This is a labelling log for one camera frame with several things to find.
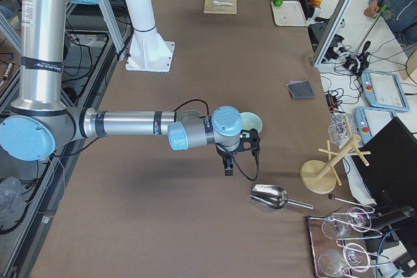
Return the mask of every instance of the white spoon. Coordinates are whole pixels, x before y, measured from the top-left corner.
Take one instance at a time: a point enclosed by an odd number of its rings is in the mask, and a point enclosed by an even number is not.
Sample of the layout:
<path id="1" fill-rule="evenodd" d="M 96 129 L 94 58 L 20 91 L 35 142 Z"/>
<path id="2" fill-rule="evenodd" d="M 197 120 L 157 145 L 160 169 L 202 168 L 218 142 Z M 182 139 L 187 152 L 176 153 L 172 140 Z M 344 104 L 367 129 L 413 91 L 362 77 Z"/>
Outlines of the white spoon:
<path id="1" fill-rule="evenodd" d="M 222 5 L 225 5 L 225 6 L 233 6 L 233 4 L 232 4 L 232 3 L 228 3 L 228 2 L 225 2 L 225 1 L 217 1 L 217 0 L 213 0 L 213 3 L 214 3 L 216 6 L 222 6 Z"/>

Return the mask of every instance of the blue jacket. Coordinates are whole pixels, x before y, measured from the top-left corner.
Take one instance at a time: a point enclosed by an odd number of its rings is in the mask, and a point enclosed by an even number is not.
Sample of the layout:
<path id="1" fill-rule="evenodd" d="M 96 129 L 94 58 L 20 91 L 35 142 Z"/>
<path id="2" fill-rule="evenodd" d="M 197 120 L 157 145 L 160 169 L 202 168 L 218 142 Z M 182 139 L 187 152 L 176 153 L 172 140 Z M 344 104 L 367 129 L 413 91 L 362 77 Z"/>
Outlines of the blue jacket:
<path id="1" fill-rule="evenodd" d="M 417 0 L 377 0 L 379 6 L 388 5 L 382 13 L 398 42 L 411 45 L 417 42 Z"/>

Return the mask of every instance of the wooden cutting board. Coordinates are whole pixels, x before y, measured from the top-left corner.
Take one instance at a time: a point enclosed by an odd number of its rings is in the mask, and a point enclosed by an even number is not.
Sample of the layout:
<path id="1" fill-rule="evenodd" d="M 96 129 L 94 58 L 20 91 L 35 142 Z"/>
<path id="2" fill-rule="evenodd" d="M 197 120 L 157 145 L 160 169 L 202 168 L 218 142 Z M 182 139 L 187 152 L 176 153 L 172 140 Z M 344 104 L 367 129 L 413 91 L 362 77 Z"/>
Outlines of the wooden cutting board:
<path id="1" fill-rule="evenodd" d="M 237 14 L 237 0 L 217 0 L 232 3 L 233 6 L 222 5 L 216 6 L 213 0 L 204 0 L 204 13 L 213 14 Z"/>

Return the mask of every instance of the white pillar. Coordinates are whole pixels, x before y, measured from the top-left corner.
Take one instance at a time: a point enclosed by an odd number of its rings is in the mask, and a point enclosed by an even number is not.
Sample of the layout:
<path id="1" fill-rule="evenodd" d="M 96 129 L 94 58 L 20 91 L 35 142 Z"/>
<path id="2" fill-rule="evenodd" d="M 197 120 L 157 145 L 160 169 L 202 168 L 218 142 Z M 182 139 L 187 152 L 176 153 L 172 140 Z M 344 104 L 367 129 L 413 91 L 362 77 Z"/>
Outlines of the white pillar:
<path id="1" fill-rule="evenodd" d="M 126 0 L 134 35 L 127 70 L 168 72 L 175 44 L 158 34 L 151 0 Z"/>

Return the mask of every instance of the plastic bag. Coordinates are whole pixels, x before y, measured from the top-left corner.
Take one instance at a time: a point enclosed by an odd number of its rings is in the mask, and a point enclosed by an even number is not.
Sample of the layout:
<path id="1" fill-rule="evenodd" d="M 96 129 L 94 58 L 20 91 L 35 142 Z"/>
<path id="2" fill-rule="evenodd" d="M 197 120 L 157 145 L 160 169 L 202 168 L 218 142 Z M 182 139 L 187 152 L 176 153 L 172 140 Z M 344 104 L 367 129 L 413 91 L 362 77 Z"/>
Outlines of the plastic bag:
<path id="1" fill-rule="evenodd" d="M 20 212 L 24 207 L 22 185 L 15 177 L 9 177 L 0 183 L 0 224 L 6 218 Z"/>

